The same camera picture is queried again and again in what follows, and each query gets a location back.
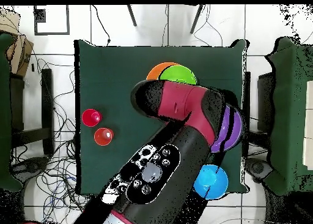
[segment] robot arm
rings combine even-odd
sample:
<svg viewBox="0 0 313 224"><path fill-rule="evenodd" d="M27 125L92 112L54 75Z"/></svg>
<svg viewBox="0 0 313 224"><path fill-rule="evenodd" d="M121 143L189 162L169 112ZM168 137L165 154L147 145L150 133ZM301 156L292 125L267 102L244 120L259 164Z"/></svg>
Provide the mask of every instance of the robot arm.
<svg viewBox="0 0 313 224"><path fill-rule="evenodd" d="M141 114L166 125L92 199L74 224L102 224L120 199L132 224L172 224L221 127L225 101L213 89L145 80L131 93Z"/></svg>

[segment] green tablecloth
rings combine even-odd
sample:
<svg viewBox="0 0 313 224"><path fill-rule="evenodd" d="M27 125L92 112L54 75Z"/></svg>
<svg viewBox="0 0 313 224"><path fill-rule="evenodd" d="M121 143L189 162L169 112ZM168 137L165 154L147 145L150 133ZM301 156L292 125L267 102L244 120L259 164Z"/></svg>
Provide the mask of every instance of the green tablecloth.
<svg viewBox="0 0 313 224"><path fill-rule="evenodd" d="M242 54L246 42L232 48L212 47L93 47L79 40L80 111L94 108L103 115L93 128L81 122L81 193L98 194L130 157L163 125L137 113L130 103L134 85L162 62L176 62L193 71L201 86L233 91L241 102ZM108 146L99 146L94 133L114 131ZM221 167L229 177L228 192L247 192L240 182L241 145L227 152Z"/></svg>

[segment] screw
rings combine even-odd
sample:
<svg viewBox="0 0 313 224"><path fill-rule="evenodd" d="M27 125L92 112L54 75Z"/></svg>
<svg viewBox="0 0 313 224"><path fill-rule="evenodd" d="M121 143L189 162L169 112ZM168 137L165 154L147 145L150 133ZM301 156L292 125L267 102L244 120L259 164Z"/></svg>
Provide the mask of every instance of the screw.
<svg viewBox="0 0 313 224"><path fill-rule="evenodd" d="M140 165L145 166L147 164L148 160L147 159L142 159L140 160Z"/></svg>
<svg viewBox="0 0 313 224"><path fill-rule="evenodd" d="M117 188L118 186L119 186L119 181L118 180L113 180L112 182L111 182L111 188L112 189L115 189L115 188Z"/></svg>
<svg viewBox="0 0 313 224"><path fill-rule="evenodd" d="M153 160L159 160L161 158L161 156L159 154L155 154L152 159Z"/></svg>
<svg viewBox="0 0 313 224"><path fill-rule="evenodd" d="M168 159L163 159L163 161L162 161L163 166L168 166L169 164L170 164L170 162Z"/></svg>
<svg viewBox="0 0 313 224"><path fill-rule="evenodd" d="M168 149L163 149L163 155L167 156L169 155L171 152Z"/></svg>
<svg viewBox="0 0 313 224"><path fill-rule="evenodd" d="M148 186L148 185L144 185L141 189L141 192L144 194L144 195L148 195L150 192L151 192L151 187Z"/></svg>
<svg viewBox="0 0 313 224"><path fill-rule="evenodd" d="M141 181L140 180L135 180L134 181L134 188L138 188L141 185Z"/></svg>
<svg viewBox="0 0 313 224"><path fill-rule="evenodd" d="M125 191L125 189L126 189L126 186L124 186L124 185L121 185L121 186L119 187L119 191L120 191L121 193L123 193L123 192Z"/></svg>

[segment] cardboard box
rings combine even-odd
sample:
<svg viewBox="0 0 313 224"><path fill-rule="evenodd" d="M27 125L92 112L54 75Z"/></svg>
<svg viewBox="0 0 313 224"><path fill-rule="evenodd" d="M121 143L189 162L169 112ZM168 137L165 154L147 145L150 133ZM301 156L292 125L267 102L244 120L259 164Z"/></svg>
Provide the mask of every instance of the cardboard box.
<svg viewBox="0 0 313 224"><path fill-rule="evenodd" d="M25 76L34 44L25 35L11 34L16 41L7 49L7 59L11 63L11 72Z"/></svg>
<svg viewBox="0 0 313 224"><path fill-rule="evenodd" d="M20 18L20 14L12 10L0 8L0 31L18 35Z"/></svg>
<svg viewBox="0 0 313 224"><path fill-rule="evenodd" d="M17 68L17 72L15 74L24 77L27 72L29 61L31 60L31 53L34 44L28 41L25 35L22 35L20 39L21 42L17 40L17 46L15 47L11 66L14 69Z"/></svg>

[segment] purple bowl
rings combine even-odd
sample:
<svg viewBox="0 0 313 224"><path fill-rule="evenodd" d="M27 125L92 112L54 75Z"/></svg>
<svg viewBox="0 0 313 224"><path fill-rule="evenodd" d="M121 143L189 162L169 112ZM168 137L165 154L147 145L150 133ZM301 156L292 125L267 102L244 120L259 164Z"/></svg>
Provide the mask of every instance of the purple bowl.
<svg viewBox="0 0 313 224"><path fill-rule="evenodd" d="M221 143L226 139L227 131L229 128L229 116L230 108L226 105L224 117L222 121L221 130L219 131L218 139L213 143L211 147L211 153L217 153L220 151ZM241 137L242 132L242 119L240 113L235 109L234 114L234 126L230 138L225 142L224 151L234 147Z"/></svg>

